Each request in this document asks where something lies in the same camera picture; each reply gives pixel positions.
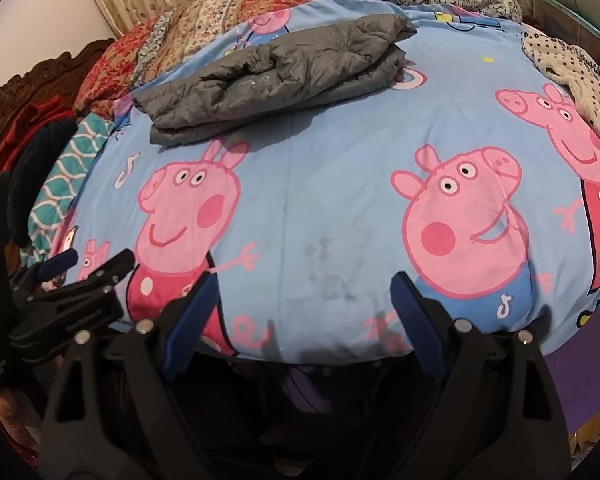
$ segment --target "wooden headboard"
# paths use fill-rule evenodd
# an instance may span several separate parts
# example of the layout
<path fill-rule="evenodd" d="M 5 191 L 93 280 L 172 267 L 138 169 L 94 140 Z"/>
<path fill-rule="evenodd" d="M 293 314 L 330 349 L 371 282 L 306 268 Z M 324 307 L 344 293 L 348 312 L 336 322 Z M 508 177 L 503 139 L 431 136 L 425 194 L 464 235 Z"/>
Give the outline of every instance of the wooden headboard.
<path fill-rule="evenodd" d="M 88 44 L 76 57 L 69 52 L 57 59 L 39 62 L 24 76 L 15 75 L 0 86 L 0 142 L 11 123 L 27 104 L 42 104 L 55 95 L 72 107 L 82 81 L 113 40 L 98 40 Z M 8 244 L 5 249 L 9 272 L 20 266 L 20 251 Z"/>

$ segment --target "metal rivet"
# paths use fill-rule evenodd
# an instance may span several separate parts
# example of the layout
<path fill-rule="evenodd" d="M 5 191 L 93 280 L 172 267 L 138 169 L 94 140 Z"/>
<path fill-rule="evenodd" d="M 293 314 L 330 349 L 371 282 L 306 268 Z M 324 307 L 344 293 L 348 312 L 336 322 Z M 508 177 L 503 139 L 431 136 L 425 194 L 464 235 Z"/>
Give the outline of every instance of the metal rivet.
<path fill-rule="evenodd" d="M 151 330 L 153 330 L 153 327 L 155 327 L 153 319 L 141 319 L 136 323 L 136 332 L 146 334 L 151 332 Z"/>
<path fill-rule="evenodd" d="M 91 339 L 91 332 L 88 330 L 80 330 L 80 332 L 78 332 L 74 337 L 74 340 L 78 345 L 84 345 L 85 343 L 88 343 L 89 339 Z"/>
<path fill-rule="evenodd" d="M 462 334 L 467 334 L 473 328 L 473 323 L 471 323 L 468 319 L 464 319 L 464 317 L 456 319 L 453 325 L 455 330 Z"/>
<path fill-rule="evenodd" d="M 528 330 L 520 330 L 517 333 L 517 338 L 525 345 L 528 345 L 533 341 L 533 334 Z"/>

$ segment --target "pink cartoon pig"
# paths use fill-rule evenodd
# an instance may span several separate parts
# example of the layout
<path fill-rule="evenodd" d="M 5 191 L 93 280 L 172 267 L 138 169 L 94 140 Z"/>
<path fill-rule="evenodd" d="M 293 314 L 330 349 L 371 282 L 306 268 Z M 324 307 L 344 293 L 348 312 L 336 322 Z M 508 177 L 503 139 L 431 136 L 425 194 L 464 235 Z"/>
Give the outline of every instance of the pink cartoon pig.
<path fill-rule="evenodd" d="M 522 179 L 518 161 L 500 148 L 482 148 L 442 162 L 429 144 L 415 159 L 427 179 L 394 171 L 391 183 L 411 200 L 402 237 L 416 272 L 456 300 L 501 290 L 527 259 L 528 229 L 509 202 Z"/>
<path fill-rule="evenodd" d="M 100 247 L 96 247 L 96 240 L 87 241 L 82 255 L 82 268 L 78 273 L 79 282 L 88 278 L 91 272 L 107 261 L 110 247 L 110 242 L 104 242 Z"/>
<path fill-rule="evenodd" d="M 265 12 L 254 18 L 247 20 L 247 28 L 241 33 L 240 38 L 227 52 L 225 56 L 234 53 L 236 50 L 247 46 L 254 46 L 268 43 L 275 40 L 279 35 L 289 32 L 286 24 L 291 19 L 291 9 L 275 10 Z"/>
<path fill-rule="evenodd" d="M 240 181 L 233 169 L 249 150 L 247 142 L 222 150 L 209 143 L 202 159 L 171 162 L 155 171 L 138 194 L 147 219 L 136 240 L 138 267 L 127 288 L 133 320 L 155 319 L 175 298 L 185 296 L 205 270 L 219 272 L 241 265 L 253 270 L 258 254 L 248 243 L 237 258 L 214 265 L 209 250 L 231 222 L 240 198 Z M 217 308 L 205 329 L 205 340 L 222 352 L 234 353 L 225 337 Z"/>
<path fill-rule="evenodd" d="M 553 147 L 582 181 L 582 197 L 568 207 L 560 207 L 562 228 L 573 234 L 574 214 L 584 205 L 593 247 L 591 292 L 600 288 L 600 139 L 577 113 L 571 98 L 547 83 L 544 94 L 519 90 L 498 90 L 497 101 L 511 113 L 543 128 Z"/>

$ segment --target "teal patterned cloth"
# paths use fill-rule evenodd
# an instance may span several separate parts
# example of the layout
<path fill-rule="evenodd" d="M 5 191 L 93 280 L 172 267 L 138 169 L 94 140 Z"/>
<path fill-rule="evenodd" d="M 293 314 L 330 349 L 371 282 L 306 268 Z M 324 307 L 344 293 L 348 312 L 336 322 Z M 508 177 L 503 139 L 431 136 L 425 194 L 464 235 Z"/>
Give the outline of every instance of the teal patterned cloth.
<path fill-rule="evenodd" d="M 46 177 L 29 215 L 32 246 L 22 254 L 23 264 L 31 266 L 46 259 L 56 231 L 113 127 L 113 121 L 93 113 L 78 125 L 75 135 Z"/>

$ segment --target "dark blue cloth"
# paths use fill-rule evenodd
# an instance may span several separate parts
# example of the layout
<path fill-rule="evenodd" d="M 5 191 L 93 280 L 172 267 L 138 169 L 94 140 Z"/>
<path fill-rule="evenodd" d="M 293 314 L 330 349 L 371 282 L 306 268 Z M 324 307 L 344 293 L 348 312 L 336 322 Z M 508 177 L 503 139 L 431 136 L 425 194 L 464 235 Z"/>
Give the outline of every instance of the dark blue cloth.
<path fill-rule="evenodd" d="M 20 155 L 11 175 L 7 202 L 7 226 L 11 240 L 18 247 L 30 244 L 29 213 L 51 168 L 76 131 L 74 119 L 48 123 L 35 133 Z"/>

